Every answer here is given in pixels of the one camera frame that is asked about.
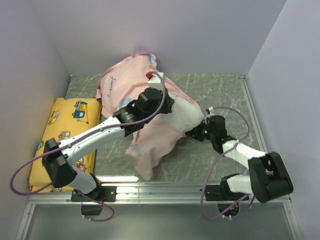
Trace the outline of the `white pillow insert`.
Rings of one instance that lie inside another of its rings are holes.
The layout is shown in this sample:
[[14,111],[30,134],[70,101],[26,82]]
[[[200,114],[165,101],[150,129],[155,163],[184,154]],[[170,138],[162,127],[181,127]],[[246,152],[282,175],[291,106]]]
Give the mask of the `white pillow insert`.
[[158,114],[150,123],[169,128],[181,133],[186,133],[200,125],[204,114],[199,105],[190,97],[169,95],[174,103],[172,112]]

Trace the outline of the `pink pillowcase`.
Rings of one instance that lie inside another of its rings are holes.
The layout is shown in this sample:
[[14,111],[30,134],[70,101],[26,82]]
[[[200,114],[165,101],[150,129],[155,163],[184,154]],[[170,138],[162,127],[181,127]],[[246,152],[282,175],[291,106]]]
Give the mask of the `pink pillowcase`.
[[[139,52],[110,67],[102,75],[96,88],[96,99],[102,105],[102,115],[108,118],[129,101],[136,100],[148,87],[146,73],[155,71],[156,57],[149,52]],[[169,95],[189,97],[168,77],[165,76],[164,80]],[[179,139],[186,136],[186,132],[150,122],[145,124],[143,129],[133,133],[133,140],[126,150],[126,154],[133,159],[136,170],[144,180],[153,177],[153,168],[160,163],[161,158],[174,148]]]

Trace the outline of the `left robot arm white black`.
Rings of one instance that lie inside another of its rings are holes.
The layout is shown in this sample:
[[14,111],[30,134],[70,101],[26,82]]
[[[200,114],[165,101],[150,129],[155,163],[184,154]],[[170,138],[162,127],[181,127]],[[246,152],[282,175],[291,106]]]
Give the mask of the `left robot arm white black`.
[[148,87],[97,126],[60,142],[47,140],[42,164],[53,187],[69,186],[89,201],[96,201],[101,195],[100,183],[92,174],[76,167],[76,163],[103,145],[141,130],[156,115],[171,113],[173,103],[166,89]]

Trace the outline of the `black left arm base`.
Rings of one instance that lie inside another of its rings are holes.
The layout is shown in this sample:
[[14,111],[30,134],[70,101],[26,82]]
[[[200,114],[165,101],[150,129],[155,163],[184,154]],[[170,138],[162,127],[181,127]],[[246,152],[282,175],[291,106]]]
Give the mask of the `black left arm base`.
[[[70,201],[72,203],[81,203],[80,211],[82,216],[93,222],[103,222],[112,219],[115,215],[115,210],[108,205],[116,201],[117,187],[116,186],[101,186],[93,190],[91,193],[84,194],[79,190],[74,190],[71,194]],[[111,215],[106,219],[96,219],[104,208],[111,211]]]

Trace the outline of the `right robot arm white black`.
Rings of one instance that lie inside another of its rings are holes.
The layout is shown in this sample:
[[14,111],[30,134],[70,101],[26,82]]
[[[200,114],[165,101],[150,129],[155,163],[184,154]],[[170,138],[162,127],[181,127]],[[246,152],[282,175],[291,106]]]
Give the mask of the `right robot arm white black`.
[[260,203],[266,203],[293,192],[294,186],[282,157],[277,152],[266,153],[239,142],[228,134],[223,116],[206,117],[186,135],[200,142],[210,141],[217,153],[248,169],[248,175],[234,173],[222,177],[219,185],[207,185],[206,201],[248,200],[255,196]]

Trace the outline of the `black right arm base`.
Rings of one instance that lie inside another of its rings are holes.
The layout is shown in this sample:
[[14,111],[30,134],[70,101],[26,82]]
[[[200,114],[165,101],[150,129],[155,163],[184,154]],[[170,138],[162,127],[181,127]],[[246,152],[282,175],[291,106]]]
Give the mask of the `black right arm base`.
[[231,192],[227,183],[221,182],[217,184],[209,184],[205,187],[204,198],[206,202],[217,202],[217,209],[223,213],[222,217],[229,219],[241,216],[245,211],[240,212],[240,204],[237,203],[230,206],[232,203],[223,202],[236,202],[241,197],[245,196],[242,192]]

